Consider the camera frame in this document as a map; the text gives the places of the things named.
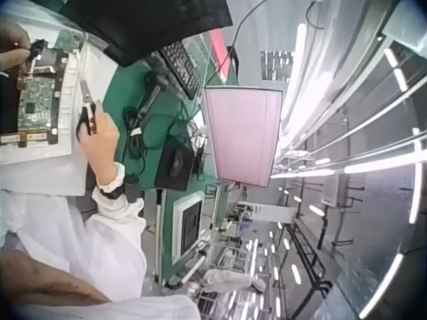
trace green desk mat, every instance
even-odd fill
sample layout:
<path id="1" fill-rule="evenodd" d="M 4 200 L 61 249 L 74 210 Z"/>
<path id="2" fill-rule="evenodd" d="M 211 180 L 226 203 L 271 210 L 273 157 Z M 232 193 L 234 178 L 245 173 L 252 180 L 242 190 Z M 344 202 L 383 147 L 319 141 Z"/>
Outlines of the green desk mat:
<path id="1" fill-rule="evenodd" d="M 149 68 L 142 63 L 135 63 L 130 67 L 123 68 L 119 67 L 113 76 L 113 79 L 107 90 L 103 102 L 104 111 L 108 112 L 115 124 L 119 128 L 120 138 L 115 155 L 116 161 L 121 162 L 123 148 L 125 147 L 126 132 L 125 125 L 122 119 L 122 111 L 127 106 L 138 106 L 142 100 L 142 97 L 146 94 L 144 87 L 144 76 L 149 71 Z M 208 67 L 207 76 L 211 77 L 215 71 L 215 67 L 210 64 Z M 210 85 L 221 85 L 222 82 L 218 77 L 214 77 L 210 81 Z M 226 83 L 227 85 L 237 85 L 236 74 L 230 70 L 230 76 Z M 194 114 L 194 105 L 189 103 L 186 105 L 187 112 L 189 115 Z M 173 121 L 173 118 L 181 112 L 181 101 L 173 94 L 168 91 L 161 92 L 150 112 L 147 115 L 149 120 L 145 131 L 144 141 L 147 145 L 160 146 L 159 149 L 149 150 L 145 157 L 145 170 L 139 176 L 139 187 L 141 189 L 154 188 L 154 179 L 159 165 L 159 160 L 162 152 L 162 144 L 165 139 L 167 128 Z M 172 131 L 172 134 L 180 134 L 179 132 Z M 128 156 L 125 158 L 125 165 L 128 173 L 139 173 L 142 165 L 141 160 L 133 160 Z M 198 181 L 196 177 L 192 177 L 188 183 L 187 191 L 167 191 L 166 200 L 164 203 L 165 213 L 163 218 L 163 263 L 162 263 L 162 274 L 164 279 L 169 279 L 173 274 L 179 271 L 181 267 L 179 263 L 172 265 L 171 261 L 171 244 L 172 244 L 172 221 L 173 221 L 173 202 L 179 198 L 189 195 L 196 191 L 204 191 L 206 184 L 217 183 L 217 179 L 214 176 L 214 168 L 205 167 L 205 179 Z M 217 221 L 221 221 L 225 215 L 225 208 L 227 205 L 227 193 L 224 190 L 224 186 L 220 193 L 220 203 L 218 206 Z"/>

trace keyboard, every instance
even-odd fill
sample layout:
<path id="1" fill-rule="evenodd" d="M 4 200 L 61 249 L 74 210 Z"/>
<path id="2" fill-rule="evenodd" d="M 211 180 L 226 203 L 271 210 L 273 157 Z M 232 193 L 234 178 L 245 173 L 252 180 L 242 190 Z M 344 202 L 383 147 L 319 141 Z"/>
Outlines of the keyboard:
<path id="1" fill-rule="evenodd" d="M 193 63 L 182 42 L 178 41 L 166 45 L 159 50 L 159 53 L 188 99 L 193 100 L 199 90 L 199 81 L 196 77 Z"/>

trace computer monitor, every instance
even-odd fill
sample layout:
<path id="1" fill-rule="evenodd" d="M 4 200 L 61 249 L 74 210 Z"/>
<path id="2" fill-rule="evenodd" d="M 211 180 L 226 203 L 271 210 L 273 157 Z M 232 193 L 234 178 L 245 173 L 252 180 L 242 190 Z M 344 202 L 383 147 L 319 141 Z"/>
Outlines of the computer monitor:
<path id="1" fill-rule="evenodd" d="M 206 87 L 207 126 L 220 179 L 267 187 L 278 142 L 283 92 Z"/>
<path id="2" fill-rule="evenodd" d="M 176 41 L 232 25 L 226 0 L 68 0 L 61 14 L 108 43 L 126 67 Z"/>

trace hand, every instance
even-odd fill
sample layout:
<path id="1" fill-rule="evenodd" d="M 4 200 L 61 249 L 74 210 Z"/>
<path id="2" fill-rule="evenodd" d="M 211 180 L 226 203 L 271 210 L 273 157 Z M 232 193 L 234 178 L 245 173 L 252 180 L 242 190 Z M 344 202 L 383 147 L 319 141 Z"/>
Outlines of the hand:
<path id="1" fill-rule="evenodd" d="M 79 130 L 80 147 L 95 173 L 98 184 L 109 185 L 117 175 L 114 154 L 119 141 L 119 130 L 108 113 L 103 112 L 102 104 L 96 101 L 96 133 L 87 134 L 83 124 Z"/>
<path id="2" fill-rule="evenodd" d="M 22 64 L 30 54 L 28 33 L 14 23 L 0 23 L 0 44 L 2 49 L 12 49 L 16 44 L 20 48 L 0 53 L 0 71 Z"/>

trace pink screen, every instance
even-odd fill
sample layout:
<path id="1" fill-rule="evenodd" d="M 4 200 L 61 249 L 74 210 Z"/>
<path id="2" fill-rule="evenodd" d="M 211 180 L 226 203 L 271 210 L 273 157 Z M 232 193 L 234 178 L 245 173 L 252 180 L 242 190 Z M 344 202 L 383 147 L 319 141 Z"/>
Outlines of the pink screen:
<path id="1" fill-rule="evenodd" d="M 205 93 L 218 177 L 267 187 L 283 93 L 244 87 L 208 87 Z"/>

